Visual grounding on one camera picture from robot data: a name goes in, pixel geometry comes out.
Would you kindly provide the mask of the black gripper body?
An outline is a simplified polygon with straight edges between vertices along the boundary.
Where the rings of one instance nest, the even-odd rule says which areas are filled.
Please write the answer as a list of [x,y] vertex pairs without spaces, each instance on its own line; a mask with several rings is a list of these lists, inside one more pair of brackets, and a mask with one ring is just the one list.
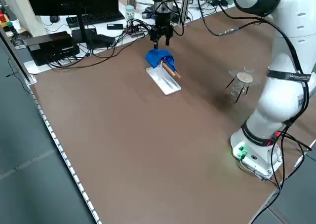
[[171,13],[156,13],[155,30],[158,32],[171,32]]

